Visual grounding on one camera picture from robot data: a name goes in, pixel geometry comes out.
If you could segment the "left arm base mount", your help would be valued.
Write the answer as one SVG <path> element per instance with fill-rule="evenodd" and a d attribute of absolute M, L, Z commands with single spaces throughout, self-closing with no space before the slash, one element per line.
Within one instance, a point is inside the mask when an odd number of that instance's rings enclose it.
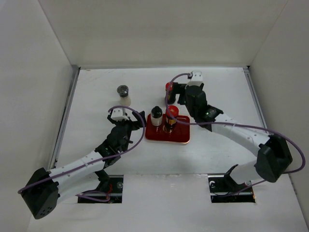
<path fill-rule="evenodd" d="M 94 190 L 88 190 L 78 196 L 77 203 L 122 203 L 124 176 L 108 175 L 105 171 L 99 174 L 100 183 Z"/>

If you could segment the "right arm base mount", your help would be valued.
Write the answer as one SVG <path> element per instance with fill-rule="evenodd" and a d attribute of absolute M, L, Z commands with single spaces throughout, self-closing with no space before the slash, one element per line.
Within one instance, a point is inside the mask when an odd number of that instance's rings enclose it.
<path fill-rule="evenodd" d="M 212 203 L 255 203 L 252 188 L 239 192 L 248 185 L 237 184 L 231 177 L 231 172 L 237 167 L 232 166 L 225 174 L 208 176 L 210 199 Z"/>

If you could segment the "white bottle black cap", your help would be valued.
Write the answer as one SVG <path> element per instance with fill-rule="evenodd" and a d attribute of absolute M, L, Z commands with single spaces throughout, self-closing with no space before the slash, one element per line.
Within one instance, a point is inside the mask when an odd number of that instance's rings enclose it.
<path fill-rule="evenodd" d="M 162 124 L 163 120 L 163 111 L 159 106 L 155 106 L 151 110 L 151 123 L 155 127 L 159 127 Z"/>

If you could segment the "red-lid sauce jar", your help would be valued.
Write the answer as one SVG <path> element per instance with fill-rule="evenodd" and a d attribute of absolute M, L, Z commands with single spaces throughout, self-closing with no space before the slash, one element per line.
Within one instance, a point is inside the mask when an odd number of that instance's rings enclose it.
<path fill-rule="evenodd" d="M 170 82 L 167 82 L 165 86 L 168 104 L 174 104 L 176 101 L 176 94 L 173 91 L 173 85 L 174 85 L 173 83 L 171 84 Z"/>
<path fill-rule="evenodd" d="M 166 109 L 166 119 L 165 119 L 165 131 L 166 132 L 172 132 L 172 130 L 175 128 L 177 122 L 175 118 L 177 118 L 179 115 L 179 108 L 174 105 L 169 105 Z"/>

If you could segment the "white shaker grey lid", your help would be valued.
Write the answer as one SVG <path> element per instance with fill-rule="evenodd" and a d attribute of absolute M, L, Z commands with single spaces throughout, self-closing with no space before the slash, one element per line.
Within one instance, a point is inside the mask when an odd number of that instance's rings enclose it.
<path fill-rule="evenodd" d="M 120 85 L 117 87 L 117 93 L 120 97 L 120 105 L 122 106 L 130 106 L 131 105 L 131 98 L 129 96 L 129 88 L 126 85 Z"/>

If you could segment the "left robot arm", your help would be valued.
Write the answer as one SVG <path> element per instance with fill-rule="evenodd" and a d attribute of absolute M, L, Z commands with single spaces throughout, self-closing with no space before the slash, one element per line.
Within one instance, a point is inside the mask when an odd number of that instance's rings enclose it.
<path fill-rule="evenodd" d="M 18 194 L 35 219 L 50 214 L 66 198 L 74 195 L 83 197 L 85 192 L 102 193 L 107 190 L 109 176 L 105 169 L 139 144 L 130 139 L 133 131 L 146 129 L 144 111 L 132 110 L 135 117 L 132 120 L 126 110 L 127 107 L 109 110 L 107 119 L 114 127 L 95 150 L 67 165 L 50 170 L 39 168 L 32 174 Z"/>

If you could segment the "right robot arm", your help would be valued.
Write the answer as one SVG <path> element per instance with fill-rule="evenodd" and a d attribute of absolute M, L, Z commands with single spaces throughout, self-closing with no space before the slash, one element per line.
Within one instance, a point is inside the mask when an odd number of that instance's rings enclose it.
<path fill-rule="evenodd" d="M 256 157 L 256 161 L 236 164 L 226 172 L 224 186 L 227 190 L 235 191 L 249 180 L 263 179 L 275 183 L 292 163 L 287 139 L 283 135 L 237 123 L 222 110 L 208 104 L 202 83 L 168 82 L 167 103 L 174 103 L 176 95 L 180 96 L 180 103 L 186 106 L 196 125 L 232 140 Z"/>

